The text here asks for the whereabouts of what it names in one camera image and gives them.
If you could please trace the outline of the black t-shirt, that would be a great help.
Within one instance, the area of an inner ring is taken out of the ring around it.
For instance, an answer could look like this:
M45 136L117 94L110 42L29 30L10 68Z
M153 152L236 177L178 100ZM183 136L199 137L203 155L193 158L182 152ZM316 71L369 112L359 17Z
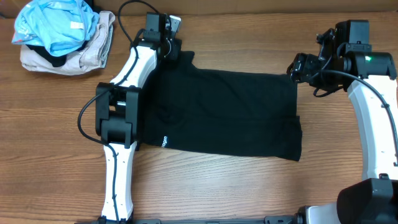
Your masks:
M142 142L183 151L298 161L297 86L287 75L200 69L182 52L150 74Z

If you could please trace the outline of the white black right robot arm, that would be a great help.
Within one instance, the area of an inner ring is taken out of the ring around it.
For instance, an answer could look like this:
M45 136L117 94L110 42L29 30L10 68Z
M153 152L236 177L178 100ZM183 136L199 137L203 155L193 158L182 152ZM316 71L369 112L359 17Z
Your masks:
M392 55L350 50L326 60L297 54L292 80L332 91L342 86L356 118L363 154L362 180L336 202L302 207L296 223L397 223L397 72Z

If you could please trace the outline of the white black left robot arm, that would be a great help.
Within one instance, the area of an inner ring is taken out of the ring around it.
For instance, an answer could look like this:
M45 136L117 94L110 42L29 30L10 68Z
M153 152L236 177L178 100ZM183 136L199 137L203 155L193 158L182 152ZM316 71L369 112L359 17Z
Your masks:
M122 70L96 87L95 129L106 158L106 190L97 223L131 223L132 163L139 145L140 92L161 60L175 60L181 48L176 39L182 20L167 14L147 13L146 26L131 46Z

